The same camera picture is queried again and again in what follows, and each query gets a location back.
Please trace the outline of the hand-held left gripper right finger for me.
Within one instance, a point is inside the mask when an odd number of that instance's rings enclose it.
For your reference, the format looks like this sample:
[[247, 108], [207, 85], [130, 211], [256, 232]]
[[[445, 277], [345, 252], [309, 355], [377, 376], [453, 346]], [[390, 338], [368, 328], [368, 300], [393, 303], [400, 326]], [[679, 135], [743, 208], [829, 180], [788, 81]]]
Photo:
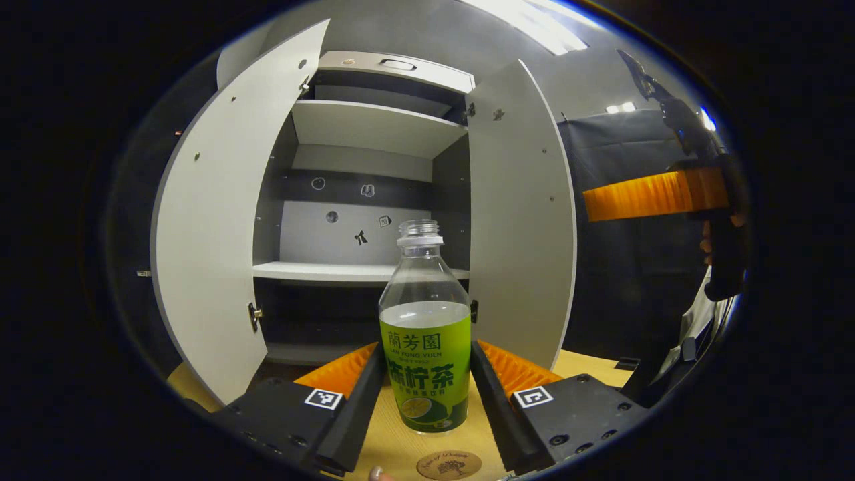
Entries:
[[504, 468], [522, 477], [586, 460], [629, 434], [649, 409], [589, 373], [500, 375], [513, 355], [471, 344], [470, 371]]

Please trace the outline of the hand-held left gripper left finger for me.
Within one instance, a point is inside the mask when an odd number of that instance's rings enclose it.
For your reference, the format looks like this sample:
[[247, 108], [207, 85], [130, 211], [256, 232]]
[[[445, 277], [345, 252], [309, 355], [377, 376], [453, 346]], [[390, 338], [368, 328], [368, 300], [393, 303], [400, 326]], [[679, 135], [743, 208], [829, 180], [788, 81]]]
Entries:
[[385, 368], [373, 342], [299, 380], [257, 384], [214, 424], [272, 459], [342, 477], [357, 466]]

